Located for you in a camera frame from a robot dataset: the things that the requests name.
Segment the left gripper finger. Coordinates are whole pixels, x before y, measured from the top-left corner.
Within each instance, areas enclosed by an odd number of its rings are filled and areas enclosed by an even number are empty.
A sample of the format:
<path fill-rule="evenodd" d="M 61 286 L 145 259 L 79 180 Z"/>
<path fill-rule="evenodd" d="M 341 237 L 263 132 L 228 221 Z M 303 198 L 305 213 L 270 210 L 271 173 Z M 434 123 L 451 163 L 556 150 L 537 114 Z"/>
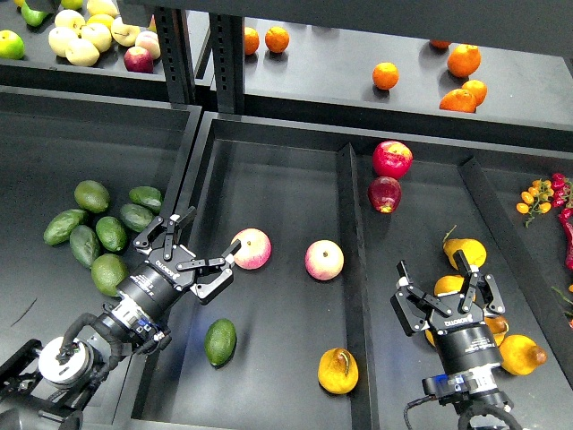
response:
<path fill-rule="evenodd" d="M 176 290 L 191 292 L 202 305 L 208 304 L 234 280 L 235 255 L 241 249 L 236 239 L 219 257 L 192 259 L 176 265 Z"/>
<path fill-rule="evenodd" d="M 178 244 L 179 233 L 196 217 L 196 208 L 190 206 L 183 214 L 172 214 L 168 218 L 157 216 L 133 240 L 137 252 L 151 256 L 160 250 L 161 258 L 170 261 Z"/>

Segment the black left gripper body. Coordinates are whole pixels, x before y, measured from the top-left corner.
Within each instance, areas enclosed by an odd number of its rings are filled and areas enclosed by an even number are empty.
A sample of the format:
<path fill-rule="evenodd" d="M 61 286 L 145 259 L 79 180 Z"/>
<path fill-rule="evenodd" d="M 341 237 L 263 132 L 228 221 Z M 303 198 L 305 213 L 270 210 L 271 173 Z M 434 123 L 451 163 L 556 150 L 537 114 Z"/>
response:
<path fill-rule="evenodd" d="M 177 265 L 191 262 L 196 255 L 182 245 L 176 245 L 172 258 L 163 259 L 160 249 L 120 282 L 117 292 L 129 297 L 147 316 L 162 316 L 196 280 L 193 271 L 180 272 Z"/>

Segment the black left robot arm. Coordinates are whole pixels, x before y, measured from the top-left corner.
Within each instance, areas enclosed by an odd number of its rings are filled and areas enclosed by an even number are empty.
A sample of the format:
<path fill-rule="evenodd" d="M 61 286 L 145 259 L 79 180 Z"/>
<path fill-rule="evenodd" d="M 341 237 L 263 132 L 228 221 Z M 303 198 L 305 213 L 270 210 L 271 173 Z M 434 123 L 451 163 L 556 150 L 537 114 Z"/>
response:
<path fill-rule="evenodd" d="M 60 338 L 28 340 L 1 366 L 3 429 L 79 429 L 83 410 L 121 361 L 152 355 L 171 341 L 167 311 L 187 292 L 206 305 L 233 281 L 236 239 L 220 256 L 200 259 L 179 244 L 195 218 L 157 216 L 133 242 L 145 260 L 118 286 L 120 300 L 101 315 L 78 317 Z"/>

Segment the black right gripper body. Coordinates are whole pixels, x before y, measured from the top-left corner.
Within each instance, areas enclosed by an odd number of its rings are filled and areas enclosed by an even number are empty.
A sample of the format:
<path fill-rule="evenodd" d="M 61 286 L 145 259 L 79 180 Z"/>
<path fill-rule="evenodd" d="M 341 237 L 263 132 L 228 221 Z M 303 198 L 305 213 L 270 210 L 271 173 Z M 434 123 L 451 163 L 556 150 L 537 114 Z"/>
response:
<path fill-rule="evenodd" d="M 483 310 L 453 314 L 449 318 L 433 312 L 429 325 L 445 374 L 501 364 L 502 356 L 484 321 Z"/>

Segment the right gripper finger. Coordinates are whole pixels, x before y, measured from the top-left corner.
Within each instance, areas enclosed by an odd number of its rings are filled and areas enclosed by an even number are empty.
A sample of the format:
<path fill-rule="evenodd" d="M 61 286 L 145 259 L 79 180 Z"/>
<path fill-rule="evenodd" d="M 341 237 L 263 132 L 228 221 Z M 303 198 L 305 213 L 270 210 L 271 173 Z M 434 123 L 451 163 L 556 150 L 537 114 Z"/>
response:
<path fill-rule="evenodd" d="M 482 274 L 480 268 L 470 264 L 463 250 L 453 253 L 454 261 L 464 282 L 460 289 L 458 311 L 469 314 L 475 304 L 476 294 L 480 293 L 483 300 L 483 314 L 485 316 L 502 315 L 505 305 L 501 298 L 495 278 L 491 274 Z"/>
<path fill-rule="evenodd" d="M 390 303 L 405 335 L 413 336 L 428 329 L 445 331 L 450 308 L 437 297 L 423 292 L 415 285 L 404 260 L 399 261 L 397 270 L 397 290 L 391 297 Z"/>

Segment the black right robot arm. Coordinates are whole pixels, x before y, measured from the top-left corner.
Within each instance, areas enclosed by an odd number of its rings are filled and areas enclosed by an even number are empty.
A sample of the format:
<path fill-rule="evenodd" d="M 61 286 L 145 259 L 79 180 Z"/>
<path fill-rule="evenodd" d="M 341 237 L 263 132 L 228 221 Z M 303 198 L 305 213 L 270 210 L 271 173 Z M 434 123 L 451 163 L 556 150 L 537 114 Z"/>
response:
<path fill-rule="evenodd" d="M 439 297 L 417 287 L 405 261 L 397 264 L 398 282 L 390 303 L 406 336 L 425 331 L 432 335 L 443 367 L 441 374 L 422 380 L 424 396 L 406 404 L 406 427 L 412 427 L 410 409 L 437 401 L 454 407 L 459 429 L 471 429 L 474 417 L 487 416 L 505 429 L 520 429 L 511 414 L 513 402 L 498 388 L 492 372 L 501 366 L 502 355 L 485 319 L 505 313 L 495 278 L 470 264 L 461 250 L 454 260 L 462 287 Z"/>

